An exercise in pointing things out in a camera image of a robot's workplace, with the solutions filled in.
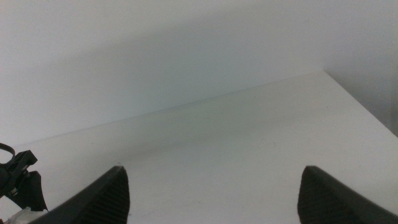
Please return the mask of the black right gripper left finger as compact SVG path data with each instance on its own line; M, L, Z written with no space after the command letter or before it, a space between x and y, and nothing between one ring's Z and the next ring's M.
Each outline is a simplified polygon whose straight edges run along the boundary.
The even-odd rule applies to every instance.
M123 166L114 166L81 192L32 221L33 224L126 224L129 181Z

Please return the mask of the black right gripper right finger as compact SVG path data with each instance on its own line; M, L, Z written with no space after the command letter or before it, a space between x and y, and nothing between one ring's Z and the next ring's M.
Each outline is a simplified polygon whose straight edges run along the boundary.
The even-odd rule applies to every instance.
M397 223L397 215L317 166L303 170L297 212L301 223Z

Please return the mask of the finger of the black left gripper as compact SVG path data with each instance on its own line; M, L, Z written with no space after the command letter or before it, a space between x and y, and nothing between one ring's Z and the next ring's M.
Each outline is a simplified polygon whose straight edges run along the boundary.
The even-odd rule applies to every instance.
M13 202L22 209L29 207L34 212L47 210L41 180L41 175L37 171L18 178L17 192L13 195Z

